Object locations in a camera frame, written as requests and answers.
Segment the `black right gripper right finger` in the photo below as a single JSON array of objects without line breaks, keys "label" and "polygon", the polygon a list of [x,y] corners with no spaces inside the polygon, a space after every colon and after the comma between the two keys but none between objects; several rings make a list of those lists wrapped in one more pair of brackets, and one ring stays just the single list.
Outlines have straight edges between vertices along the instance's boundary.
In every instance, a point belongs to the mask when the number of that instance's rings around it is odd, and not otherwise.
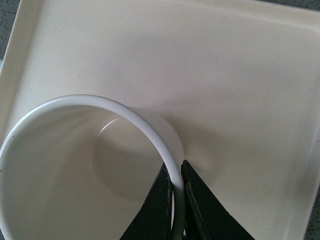
[{"label": "black right gripper right finger", "polygon": [[191,164],[184,160],[185,240],[252,240],[251,234],[229,214]]}]

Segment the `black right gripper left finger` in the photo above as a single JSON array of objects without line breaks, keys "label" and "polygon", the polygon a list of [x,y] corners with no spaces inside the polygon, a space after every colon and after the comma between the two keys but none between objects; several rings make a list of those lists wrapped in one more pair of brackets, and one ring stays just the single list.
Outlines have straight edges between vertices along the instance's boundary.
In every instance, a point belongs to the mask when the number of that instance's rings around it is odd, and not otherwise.
[{"label": "black right gripper left finger", "polygon": [[163,164],[122,240],[169,240],[172,231],[173,185]]}]

